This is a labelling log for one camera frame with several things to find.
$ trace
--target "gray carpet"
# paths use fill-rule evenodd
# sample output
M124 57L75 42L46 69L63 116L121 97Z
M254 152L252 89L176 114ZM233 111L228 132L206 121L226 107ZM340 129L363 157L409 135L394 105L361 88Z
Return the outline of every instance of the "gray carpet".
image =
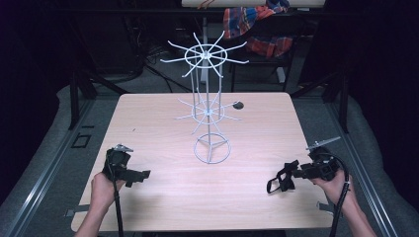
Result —
M288 92L298 89L296 81L305 52L306 48L303 46L297 54L296 67L293 68ZM168 55L161 54L158 58L165 57ZM150 58L150 61L155 62L149 63L150 66L176 79L184 86L190 87L189 79L181 78L186 70L184 64L163 64L154 59L157 58ZM260 74L256 70L246 71L246 73ZM229 74L226 71L223 74L223 91L226 92L229 90ZM267 80L276 79L267 76ZM164 79L146 70L138 78L118 85L134 93L170 93ZM177 85L170 85L173 92L185 92ZM74 234L70 229L72 217L65 214L68 213L67 209L73 209L80 200L118 101L116 93L102 85L95 84L95 86L99 92L96 100L87 101L80 97L82 116L73 131L67 130L70 125L69 89L66 87L58 93L61 103L54 124L27 171L0 207L0 236L72 236ZM245 86L242 85L237 89L245 90ZM254 85L247 86L246 90L262 90L255 89ZM307 143L312 144L314 141L342 136L342 139L330 143L328 147L344 159L350 167L350 172L356 181L360 205L377 235L417 235L419 215L397 194L391 180L382 170L377 142L357 103L350 100L348 114L350 133L344 134L336 123L336 105L323 104L319 98L321 91L322 89L318 88L304 98L293 100ZM366 180L373 184L373 198L371 198L372 190L369 189L368 182L365 184ZM378 204L384 207L384 212L377 212ZM289 237L328 236L329 231L330 229L286 230L286 234ZM281 236L282 232L235 234ZM101 235L118 236L118 233L101 233ZM126 234L126 236L134 235L140 236L141 233ZM340 220L337 236L351 236L344 218Z

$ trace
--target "dark background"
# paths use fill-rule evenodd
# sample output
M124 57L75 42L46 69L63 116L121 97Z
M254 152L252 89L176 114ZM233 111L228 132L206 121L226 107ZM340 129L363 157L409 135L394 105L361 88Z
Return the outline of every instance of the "dark background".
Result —
M125 7L178 8L180 1L126 2ZM176 38L182 21L121 17L68 17L44 9L117 8L121 2L2 1L0 5L0 96L3 202L31 161L53 122L56 92L77 68L98 73L141 73L150 40ZM365 12L364 22L322 21L300 82L319 80L348 63L350 95L363 109L399 193L419 210L419 21L416 1L330 0L330 11ZM133 33L126 31L131 26Z

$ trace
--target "wooden tabletop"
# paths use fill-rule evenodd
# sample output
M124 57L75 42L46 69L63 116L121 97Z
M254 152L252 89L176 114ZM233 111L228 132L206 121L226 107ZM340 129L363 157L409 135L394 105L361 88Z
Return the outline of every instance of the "wooden tabletop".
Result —
M193 118L176 119L192 113L192 107L179 101L192 104L192 94L121 96L80 205L90 202L90 181L102 171L106 151L121 143L133 149L129 169L151 170L143 183L120 192L125 231L330 227L332 216L316 207L319 201L327 203L325 194L310 181L294 179L294 191L266 192L267 182L285 163L311 162L290 96L224 93L221 98L222 105L240 101L244 108L224 109L230 118L217 126L231 151L223 162L207 164L194 154L194 144L208 126L198 126L192 134L198 125ZM73 230L85 215L75 214ZM118 230L114 205L101 230Z
M293 8L322 8L325 0L290 0L290 6ZM182 0L183 7L255 7L265 5L266 0Z

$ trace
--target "plaid cloth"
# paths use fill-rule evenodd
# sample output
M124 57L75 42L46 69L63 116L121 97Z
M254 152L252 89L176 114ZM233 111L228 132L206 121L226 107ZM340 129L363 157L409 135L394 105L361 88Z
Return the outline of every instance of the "plaid cloth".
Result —
M224 38L234 39L249 31L256 21L285 13L290 6L287 0L267 0L265 6L253 8L227 8L224 11ZM288 51L293 39L277 36L272 38L250 37L247 39L246 49L266 57L278 57Z

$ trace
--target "white wire rack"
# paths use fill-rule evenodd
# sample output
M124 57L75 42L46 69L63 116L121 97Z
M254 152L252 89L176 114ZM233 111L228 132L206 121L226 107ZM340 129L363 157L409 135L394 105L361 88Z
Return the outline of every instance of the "white wire rack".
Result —
M179 117L177 119L193 118L198 123L198 125L192 134L194 134L201 125L207 126L207 133L197 138L197 141L194 145L194 153L198 159L208 164L216 164L224 161L227 159L231 151L231 146L228 139L222 134L217 124L224 118L239 120L239 118L232 118L225 114L225 108L234 106L238 102L234 102L225 106L221 104L221 88L223 78L222 64L225 61L241 64L248 62L237 61L228 58L228 51L242 47L245 43L224 49L223 47L217 45L218 42L222 39L223 35L224 33L221 34L221 36L214 44L211 44L201 43L197 36L194 34L194 38L198 44L190 48L182 47L169 41L170 45L185 50L184 57L172 60L160 59L162 62L186 61L190 66L190 70L186 74L182 75L182 77L187 77L188 75L191 76L193 102L190 104L182 100L179 101L187 106L190 106L192 111L190 115ZM218 76L218 92L215 94L214 98L210 98L210 80L208 77L209 69L212 69ZM205 98L200 91L199 70L202 70L203 73L201 75L202 77L205 77L201 78L201 82L205 82L206 84ZM213 153L215 149L221 150L221 152L217 152L217 154L222 155L217 155L214 157Z

